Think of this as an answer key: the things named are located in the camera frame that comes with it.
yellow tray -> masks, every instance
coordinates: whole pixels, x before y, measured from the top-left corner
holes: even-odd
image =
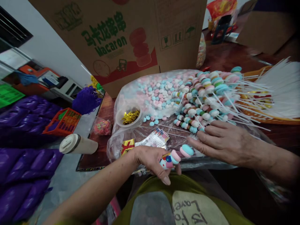
[[[264,72],[263,72],[263,74],[262,74],[262,76],[263,76],[265,74],[265,72],[267,72],[271,68],[272,68],[271,66],[266,66],[266,67],[261,68],[260,70],[247,72],[247,73],[244,73],[244,77],[258,75],[258,74],[260,74],[263,71],[263,69],[265,69]],[[255,77],[253,79],[249,79],[248,81],[254,82],[256,79],[257,78]],[[247,100],[247,97],[245,95],[241,95],[241,98]],[[240,102],[240,104],[248,106],[248,104],[243,103],[243,102]],[[261,110],[255,110],[255,109],[251,109],[251,110],[257,111],[257,112],[259,112],[261,114],[264,114],[264,115],[267,115],[267,116],[270,116],[268,114],[265,114]],[[256,114],[254,112],[249,112],[247,110],[242,110],[242,111],[243,111],[244,114],[249,115],[249,116],[262,117],[261,115]],[[298,118],[291,120],[291,119],[288,119],[288,118],[280,118],[280,117],[274,117],[274,116],[270,116],[270,117],[272,117],[272,119],[265,117],[265,120],[262,120],[262,119],[255,119],[255,120],[257,120],[257,121],[259,121],[261,123],[291,124],[291,125],[299,125],[300,124],[300,119],[298,119]]]

clear plastic bag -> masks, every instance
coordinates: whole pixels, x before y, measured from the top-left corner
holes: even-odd
[[[175,149],[180,150],[183,144],[187,144],[186,137],[191,136],[197,138],[195,134],[177,127],[173,122],[176,119],[174,113],[178,108],[172,107],[163,110],[154,109],[151,104],[148,104],[146,95],[141,88],[141,83],[151,82],[153,79],[165,80],[165,79],[178,79],[180,76],[183,80],[186,80],[188,76],[198,73],[198,70],[174,70],[165,73],[147,75],[138,78],[128,84],[126,84],[120,91],[114,106],[114,126],[112,129],[112,136],[107,143],[107,156],[111,161],[118,159],[121,156],[122,143],[123,141],[134,138],[135,143],[145,139],[156,127],[159,127],[166,132],[170,139],[167,141],[167,150],[171,151]],[[124,112],[129,112],[139,108],[141,110],[140,118],[137,122],[131,126],[121,127],[118,125],[121,115]],[[159,120],[159,124],[153,127],[149,126],[151,120],[147,120],[143,123],[143,118],[146,115],[158,115],[168,117],[167,120]],[[249,130],[249,132],[257,137],[255,130]],[[183,169],[232,169],[235,168],[233,165],[229,165],[219,160],[209,158],[197,150],[191,158],[185,158],[182,160]]]
[[[200,44],[199,44],[196,68],[200,68],[203,65],[205,58],[206,58],[206,43],[204,39],[204,34],[202,33]]]
[[[109,120],[96,117],[92,126],[92,132],[97,135],[110,135],[112,132],[112,125]]]

wooden table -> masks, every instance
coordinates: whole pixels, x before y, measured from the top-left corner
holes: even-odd
[[[201,68],[210,66],[210,71],[220,70],[229,72],[235,66],[241,66],[242,72],[259,70],[265,65],[254,59],[250,53],[253,52],[248,47],[231,42],[225,42],[219,45],[210,45],[207,42],[206,59]],[[281,59],[268,54],[259,55],[261,60],[276,64]],[[98,117],[110,120],[113,123],[113,108],[116,99],[112,99],[107,93],[104,96]],[[260,124],[268,128],[271,132],[262,130],[278,146],[295,152],[299,149],[300,130],[297,125],[276,125]],[[97,170],[109,164],[106,156],[107,141],[110,136],[98,136],[91,134],[90,138],[99,143],[99,148],[95,154],[83,155],[78,163],[77,171]]]

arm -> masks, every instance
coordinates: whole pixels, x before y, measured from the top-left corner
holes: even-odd
[[[240,167],[260,170],[272,180],[292,185],[297,178],[300,157],[253,138],[246,130],[229,123],[214,121],[198,132],[198,140],[188,142],[203,154]]]
[[[57,224],[72,219],[83,224],[92,224],[140,164],[156,174],[164,184],[170,185],[170,170],[165,171],[159,164],[159,160],[166,153],[168,152],[163,148],[133,148],[88,180],[64,201],[44,224]]]

orange basket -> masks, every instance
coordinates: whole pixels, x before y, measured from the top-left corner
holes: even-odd
[[[81,114],[73,109],[66,108],[57,112],[55,117],[46,126],[43,134],[65,137],[72,134],[77,126]]]
[[[262,75],[264,75],[265,72],[267,72],[267,71],[268,71],[269,69],[271,69],[271,68],[272,68],[271,66],[266,66],[266,67],[261,68],[260,70],[247,72],[247,73],[244,73],[244,77],[248,77],[248,76],[252,76],[252,75],[259,75],[263,70],[264,70],[264,71],[263,71],[263,74],[262,74]],[[248,81],[254,82],[254,81],[256,81],[256,79],[257,79],[257,78],[255,77],[255,78],[253,78],[253,79],[249,79]],[[242,94],[242,95],[241,95],[241,98],[247,100],[247,96],[246,96],[246,95],[243,95],[243,94]],[[249,106],[248,104],[243,103],[243,102],[239,102],[239,104],[245,105],[245,107]],[[256,114],[256,113],[254,113],[254,112],[249,112],[249,111],[247,111],[247,110],[243,110],[243,109],[242,109],[242,111],[243,111],[243,113],[244,113],[245,115],[248,115],[248,116],[255,116],[255,117],[258,117],[258,118],[262,118],[262,119],[258,119],[258,118],[255,119],[255,120],[257,120],[257,121],[259,121],[259,122],[261,122],[261,123],[289,124],[289,125],[299,125],[299,124],[300,124],[300,119],[293,119],[293,120],[292,120],[292,119],[288,119],[288,118],[274,117],[274,116],[270,116],[270,115],[264,113],[264,112],[261,111],[261,110],[256,110],[256,109],[253,109],[253,108],[251,108],[251,110],[254,110],[254,111],[257,111],[257,112],[259,112],[259,113],[261,113],[261,114],[264,114],[264,115],[267,115],[267,116],[269,116],[269,117],[272,117],[272,119],[271,119],[271,118],[267,118],[267,117],[263,117],[262,115]]]

